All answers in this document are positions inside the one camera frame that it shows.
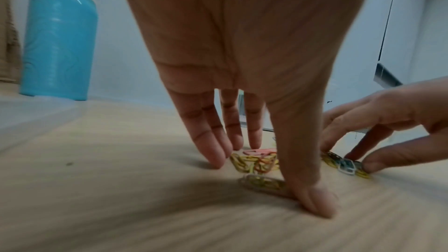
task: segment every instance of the wooden surface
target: wooden surface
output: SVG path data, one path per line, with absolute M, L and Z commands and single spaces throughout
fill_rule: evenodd
M 0 154 L 0 252 L 448 251 L 443 178 L 323 163 L 322 175 L 340 198 L 333 220 L 240 187 L 230 161 L 211 169 L 174 113 L 89 102 Z

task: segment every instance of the blue container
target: blue container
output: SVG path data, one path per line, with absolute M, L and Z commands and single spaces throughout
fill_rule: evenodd
M 29 0 L 20 94 L 86 100 L 98 0 Z

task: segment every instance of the fingernail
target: fingernail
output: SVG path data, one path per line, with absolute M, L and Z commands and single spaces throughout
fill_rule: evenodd
M 317 214 L 332 218 L 337 213 L 338 198 L 323 183 L 318 183 L 309 190 L 309 198 L 317 209 Z
M 363 163 L 363 169 L 367 173 L 374 173 L 374 172 L 380 171 L 385 168 L 386 168 L 386 166 L 380 162 Z

